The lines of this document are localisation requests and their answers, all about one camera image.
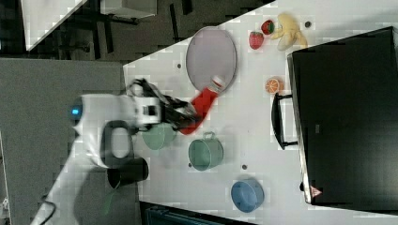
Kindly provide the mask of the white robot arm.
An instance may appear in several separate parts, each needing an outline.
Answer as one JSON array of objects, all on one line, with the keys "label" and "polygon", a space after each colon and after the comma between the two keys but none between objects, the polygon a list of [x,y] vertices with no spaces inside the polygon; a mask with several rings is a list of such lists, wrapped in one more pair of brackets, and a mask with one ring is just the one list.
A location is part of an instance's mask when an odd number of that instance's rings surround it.
[{"label": "white robot arm", "polygon": [[131,136],[166,123],[179,130],[199,116],[191,103],[164,95],[146,79],[123,94],[84,94],[70,109],[77,137],[68,159],[30,225],[77,225],[76,198],[94,168],[119,169],[133,159]]}]

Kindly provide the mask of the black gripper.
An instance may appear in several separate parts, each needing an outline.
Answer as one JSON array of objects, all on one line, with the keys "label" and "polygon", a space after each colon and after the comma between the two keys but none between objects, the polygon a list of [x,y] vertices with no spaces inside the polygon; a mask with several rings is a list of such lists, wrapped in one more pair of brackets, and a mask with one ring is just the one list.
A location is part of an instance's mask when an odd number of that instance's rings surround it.
[{"label": "black gripper", "polygon": [[128,93],[134,97],[156,99],[161,108],[161,122],[171,125],[174,130],[188,128],[201,119],[190,102],[164,95],[144,78],[134,79],[128,85]]}]

